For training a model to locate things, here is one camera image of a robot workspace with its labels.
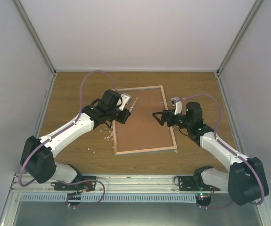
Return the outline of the turquoise picture frame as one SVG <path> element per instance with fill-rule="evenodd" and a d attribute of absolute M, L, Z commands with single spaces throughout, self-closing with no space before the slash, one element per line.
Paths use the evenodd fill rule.
<path fill-rule="evenodd" d="M 138 100 L 125 124 L 113 122 L 114 155 L 177 150 L 173 128 L 161 126 L 152 116 L 154 112 L 168 109 L 163 86 L 124 88 L 119 91 L 132 97 L 127 109 L 137 97 Z"/>

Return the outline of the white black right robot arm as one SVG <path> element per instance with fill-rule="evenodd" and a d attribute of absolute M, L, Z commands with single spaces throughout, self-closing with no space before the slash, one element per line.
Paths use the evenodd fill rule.
<path fill-rule="evenodd" d="M 204 166 L 194 171 L 192 179 L 179 176 L 179 189 L 186 191 L 191 185 L 200 192 L 196 195 L 199 207 L 207 207 L 211 202 L 209 189 L 227 192 L 231 200 L 241 206 L 256 201 L 262 204 L 269 195 L 269 187 L 263 164 L 257 157 L 249 158 L 241 154 L 216 135 L 213 128 L 204 123 L 203 111 L 198 102 L 188 102 L 182 114 L 182 103 L 173 100 L 174 110 L 153 113 L 158 123 L 168 127 L 178 126 L 186 129 L 187 136 L 199 147 L 212 154 L 227 170 L 221 172 L 212 166 Z"/>

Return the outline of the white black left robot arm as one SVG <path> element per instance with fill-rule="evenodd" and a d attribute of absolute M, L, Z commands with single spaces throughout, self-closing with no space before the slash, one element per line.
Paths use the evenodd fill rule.
<path fill-rule="evenodd" d="M 125 106 L 130 101 L 131 95 L 109 89 L 101 99 L 82 107 L 77 116 L 62 127 L 40 138 L 29 137 L 20 160 L 21 171 L 28 172 L 39 184 L 55 180 L 77 190 L 82 184 L 81 172 L 72 165 L 55 162 L 55 157 L 78 137 L 99 125 L 112 121 L 125 124 L 131 114 Z"/>

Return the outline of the white debris pile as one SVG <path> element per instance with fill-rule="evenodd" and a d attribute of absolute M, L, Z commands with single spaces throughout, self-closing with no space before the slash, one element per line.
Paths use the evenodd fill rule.
<path fill-rule="evenodd" d="M 114 148 L 114 131 L 112 126 L 110 128 L 107 126 L 102 127 L 99 129 L 99 134 L 104 142 L 110 143 L 111 147 Z"/>

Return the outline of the aluminium front rail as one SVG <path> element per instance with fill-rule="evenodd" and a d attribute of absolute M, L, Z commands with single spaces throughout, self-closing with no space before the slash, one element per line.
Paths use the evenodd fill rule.
<path fill-rule="evenodd" d="M 194 185 L 181 184 L 181 180 L 174 175 L 96 175 L 96 180 L 102 182 L 101 184 L 95 182 L 93 185 L 84 185 L 83 191 L 91 193 L 102 193 L 103 187 L 106 193 L 180 193 L 181 188 L 185 190 L 183 193 L 212 193 L 213 191 L 219 193 L 226 193 L 218 190 L 215 187 L 207 186 L 204 189 L 195 188 Z M 71 186 L 65 188 L 60 186 L 56 188 L 56 182 L 49 180 L 45 183 L 39 184 L 33 182 L 27 187 L 21 187 L 18 183 L 18 176 L 14 176 L 11 192 L 63 192 L 73 193 Z"/>

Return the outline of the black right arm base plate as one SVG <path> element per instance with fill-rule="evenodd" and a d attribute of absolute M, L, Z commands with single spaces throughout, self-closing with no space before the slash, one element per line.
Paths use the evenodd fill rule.
<path fill-rule="evenodd" d="M 219 188 L 203 185 L 198 186 L 194 180 L 194 177 L 191 176 L 174 176 L 172 178 L 173 184 L 176 185 L 179 188 L 179 191 L 184 192 L 213 192 L 213 191 L 219 191 Z"/>

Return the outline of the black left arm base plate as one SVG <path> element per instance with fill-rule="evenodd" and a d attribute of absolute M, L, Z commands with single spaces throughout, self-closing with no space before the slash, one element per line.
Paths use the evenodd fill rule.
<path fill-rule="evenodd" d="M 56 191 L 94 191 L 96 182 L 91 180 L 96 180 L 96 176 L 80 176 L 79 178 L 75 179 L 73 183 L 83 180 L 90 180 L 88 182 L 80 183 L 77 185 L 66 185 L 63 183 L 60 183 L 58 181 L 52 182 L 50 185 L 54 188 Z"/>

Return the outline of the aluminium corner post left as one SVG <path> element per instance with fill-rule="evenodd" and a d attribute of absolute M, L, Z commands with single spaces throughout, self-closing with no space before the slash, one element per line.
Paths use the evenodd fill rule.
<path fill-rule="evenodd" d="M 48 68 L 51 71 L 52 75 L 56 76 L 57 71 L 56 71 L 55 67 L 53 66 L 53 63 L 51 62 L 51 60 L 50 60 L 50 58 L 49 58 L 49 56 L 48 56 L 48 54 L 47 54 L 47 52 L 46 52 L 46 50 L 45 50 L 45 48 L 44 48 L 44 46 L 42 44 L 40 38 L 39 38 L 39 36 L 38 36 L 32 22 L 31 22 L 28 14 L 27 14 L 27 12 L 26 12 L 23 4 L 22 4 L 22 2 L 20 0 L 13 0 L 13 3 L 15 5 L 15 7 L 17 8 L 20 16 L 22 17 L 22 20 L 25 23 L 25 25 L 26 25 L 26 27 L 27 27 L 27 29 L 28 29 L 34 43 L 36 44 L 38 50 L 40 51 L 41 56 L 43 57 L 46 65 L 48 66 Z"/>

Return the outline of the aluminium corner post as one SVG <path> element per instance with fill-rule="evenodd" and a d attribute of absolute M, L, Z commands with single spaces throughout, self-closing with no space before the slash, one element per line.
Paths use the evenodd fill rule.
<path fill-rule="evenodd" d="M 233 53 L 235 52 L 237 46 L 239 45 L 240 41 L 242 40 L 242 38 L 244 37 L 246 31 L 248 30 L 250 24 L 252 23 L 252 21 L 254 20 L 256 14 L 258 13 L 258 11 L 260 10 L 262 4 L 264 3 L 264 0 L 255 0 L 252 7 L 250 8 L 247 16 L 245 17 L 244 22 L 242 23 L 237 35 L 235 36 L 230 48 L 228 49 L 222 63 L 220 64 L 219 68 L 216 71 L 216 75 L 220 76 L 220 74 L 223 72 L 224 67 L 226 66 L 226 64 L 228 63 L 229 59 L 231 58 L 231 56 L 233 55 Z"/>
<path fill-rule="evenodd" d="M 15 7 L 17 8 L 20 16 L 22 17 L 22 20 L 25 23 L 25 25 L 26 25 L 26 27 L 27 27 L 27 29 L 28 29 L 34 43 L 36 44 L 38 50 L 40 51 L 41 56 L 43 57 L 46 65 L 48 66 L 48 68 L 51 71 L 52 75 L 56 76 L 57 71 L 56 71 L 55 67 L 53 66 L 53 63 L 51 62 L 51 60 L 50 60 L 50 58 L 49 58 L 49 56 L 48 56 L 48 54 L 47 54 L 47 52 L 46 52 L 46 50 L 45 50 L 45 48 L 44 48 L 44 46 L 42 44 L 40 38 L 39 38 L 39 36 L 38 36 L 32 22 L 31 22 L 28 14 L 27 14 L 27 12 L 26 12 L 23 4 L 22 4 L 22 2 L 20 0 L 13 0 L 13 3 L 15 5 Z"/>

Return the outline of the aluminium corner post right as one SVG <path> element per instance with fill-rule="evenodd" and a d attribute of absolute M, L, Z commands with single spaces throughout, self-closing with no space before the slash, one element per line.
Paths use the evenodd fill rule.
<path fill-rule="evenodd" d="M 216 71 L 216 75 L 220 76 L 220 74 L 223 72 L 224 67 L 226 66 L 226 64 L 228 63 L 229 59 L 231 58 L 231 56 L 233 55 L 233 53 L 235 52 L 237 46 L 239 45 L 240 41 L 242 40 L 242 38 L 244 37 L 246 31 L 248 30 L 250 24 L 252 23 L 252 21 L 254 20 L 256 14 L 258 13 L 258 11 L 260 10 L 262 4 L 264 3 L 264 0 L 255 0 L 252 7 L 250 8 L 247 16 L 245 17 L 244 22 L 242 23 L 237 35 L 235 36 L 230 48 L 228 49 L 222 63 L 220 64 L 219 68 Z"/>

